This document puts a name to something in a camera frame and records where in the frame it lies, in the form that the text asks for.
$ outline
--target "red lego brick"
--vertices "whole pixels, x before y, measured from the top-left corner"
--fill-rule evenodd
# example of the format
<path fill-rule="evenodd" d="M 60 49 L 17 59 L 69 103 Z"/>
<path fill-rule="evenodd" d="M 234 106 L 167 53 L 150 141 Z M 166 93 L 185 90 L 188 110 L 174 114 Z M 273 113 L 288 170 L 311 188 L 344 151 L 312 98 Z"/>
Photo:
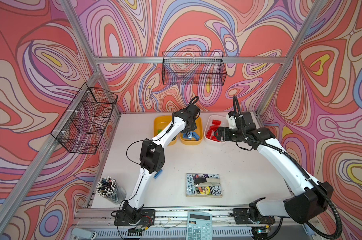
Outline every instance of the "red lego brick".
<path fill-rule="evenodd" d="M 212 130 L 208 130 L 207 131 L 207 133 L 206 133 L 206 137 L 208 138 L 208 139 L 210 139 L 210 136 L 212 136 Z"/>
<path fill-rule="evenodd" d="M 213 141 L 216 141 L 216 142 L 221 142 L 221 141 L 219 141 L 215 136 L 212 136 L 212 138 L 211 138 Z"/>
<path fill-rule="evenodd" d="M 220 121 L 220 120 L 214 120 L 214 119 L 213 119 L 212 124 L 219 126 L 219 125 L 221 125 L 221 121 Z"/>
<path fill-rule="evenodd" d="M 209 130 L 212 130 L 213 132 L 215 132 L 218 129 L 218 125 L 212 125 L 209 127 Z"/>

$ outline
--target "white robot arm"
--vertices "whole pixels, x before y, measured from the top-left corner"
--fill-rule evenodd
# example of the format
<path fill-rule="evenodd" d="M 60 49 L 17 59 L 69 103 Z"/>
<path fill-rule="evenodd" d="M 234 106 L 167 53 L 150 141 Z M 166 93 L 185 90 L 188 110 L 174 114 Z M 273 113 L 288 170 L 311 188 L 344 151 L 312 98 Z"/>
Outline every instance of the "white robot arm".
<path fill-rule="evenodd" d="M 265 127 L 256 129 L 250 112 L 240 111 L 236 96 L 233 108 L 227 115 L 229 127 L 219 127 L 214 136 L 218 140 L 245 142 L 265 156 L 284 178 L 294 196 L 288 199 L 268 200 L 259 198 L 249 204 L 249 219 L 258 222 L 263 217 L 279 216 L 306 223 L 314 232 L 328 239 L 337 239 L 342 233 L 342 222 L 337 209 L 330 200 L 333 187 L 328 182 L 321 183 L 309 174 L 281 146 L 276 137 Z M 323 213 L 330 207 L 336 221 L 335 233 L 328 235 L 313 227 L 308 220 Z"/>
<path fill-rule="evenodd" d="M 174 137 L 176 137 L 182 130 L 185 129 L 186 122 L 180 117 L 174 117 L 174 122 L 169 123 L 162 132 L 152 138 L 151 142 L 161 145 L 165 149 Z M 145 190 L 147 185 L 154 177 L 155 172 L 149 173 L 149 170 L 142 167 L 139 172 L 138 180 L 135 184 L 134 190 L 130 196 L 129 204 L 135 209 L 139 209 L 144 205 Z"/>
<path fill-rule="evenodd" d="M 155 175 L 165 163 L 164 149 L 180 132 L 188 133 L 197 129 L 196 119 L 200 109 L 194 105 L 198 97 L 194 97 L 186 108 L 172 114 L 172 121 L 157 136 L 142 142 L 140 153 L 140 173 L 134 190 L 122 206 L 124 220 L 136 224 L 141 218 L 144 206 L 145 190 Z"/>

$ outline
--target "psychedelic patterned wall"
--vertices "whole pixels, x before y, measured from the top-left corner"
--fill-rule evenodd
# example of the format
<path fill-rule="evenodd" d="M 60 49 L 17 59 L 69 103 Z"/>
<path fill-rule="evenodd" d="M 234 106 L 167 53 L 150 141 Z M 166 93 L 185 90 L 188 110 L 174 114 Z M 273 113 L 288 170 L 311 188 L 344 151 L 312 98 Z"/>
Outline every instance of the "psychedelic patterned wall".
<path fill-rule="evenodd" d="M 222 50 L 225 56 L 285 56 L 311 0 L 82 0 L 75 10 L 95 55 L 161 56 L 163 51 Z M 228 64 L 224 87 L 164 86 L 161 64 L 104 64 L 122 111 L 173 111 L 195 95 L 204 111 L 231 97 L 255 110 L 278 66 Z"/>
<path fill-rule="evenodd" d="M 112 115 L 95 155 L 56 150 L 33 184 L 1 240 L 61 240 L 86 205 L 98 164 L 112 134 Z"/>
<path fill-rule="evenodd" d="M 0 1 L 0 206 L 91 74 L 59 1 Z M 56 149 L 2 239 L 62 239 L 115 120 L 96 155 Z"/>
<path fill-rule="evenodd" d="M 334 187 L 342 238 L 362 240 L 362 1 L 328 1 L 262 119 L 308 172 Z M 320 220 L 334 232 L 329 210 Z"/>
<path fill-rule="evenodd" d="M 184 108 L 194 96 L 200 97 L 197 105 L 202 111 L 225 111 L 233 108 L 234 95 L 243 109 L 254 111 L 279 65 L 236 64 L 233 76 L 228 75 L 223 86 L 164 86 L 162 64 L 130 64 L 123 71 L 113 64 L 104 67 L 110 70 L 102 73 L 111 91 L 119 96 L 122 112 L 171 112 Z"/>

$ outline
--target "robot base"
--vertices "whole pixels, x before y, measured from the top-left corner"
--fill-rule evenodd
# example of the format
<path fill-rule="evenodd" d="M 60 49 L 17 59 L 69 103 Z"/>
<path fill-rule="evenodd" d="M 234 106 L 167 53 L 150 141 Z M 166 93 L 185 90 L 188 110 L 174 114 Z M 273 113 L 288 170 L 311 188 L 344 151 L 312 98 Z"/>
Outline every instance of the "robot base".
<path fill-rule="evenodd" d="M 249 213 L 248 213 L 249 209 L 245 208 L 245 209 L 233 209 L 233 215 L 234 215 L 234 219 L 236 220 L 236 224 L 255 224 L 255 222 L 252 222 L 249 217 Z M 262 219 L 259 219 L 259 222 L 261 224 L 274 224 L 276 223 L 274 217 L 269 216 L 269 217 L 262 217 Z"/>
<path fill-rule="evenodd" d="M 140 218 L 140 221 L 136 225 L 142 225 L 143 227 L 154 225 L 154 218 L 155 218 L 155 210 L 154 209 L 142 209 L 142 216 Z M 125 214 L 122 210 L 118 210 L 116 213 L 116 218 L 114 220 L 114 226 L 134 226 L 131 225 L 127 221 L 127 218 L 125 217 Z"/>

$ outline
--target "calculator display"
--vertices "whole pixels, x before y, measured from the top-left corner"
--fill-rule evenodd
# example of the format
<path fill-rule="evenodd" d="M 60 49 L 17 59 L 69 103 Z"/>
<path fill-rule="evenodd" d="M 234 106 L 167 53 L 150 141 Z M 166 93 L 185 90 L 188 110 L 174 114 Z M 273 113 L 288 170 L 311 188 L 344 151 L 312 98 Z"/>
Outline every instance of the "calculator display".
<path fill-rule="evenodd" d="M 190 218 L 210 220 L 210 216 L 190 214 Z"/>

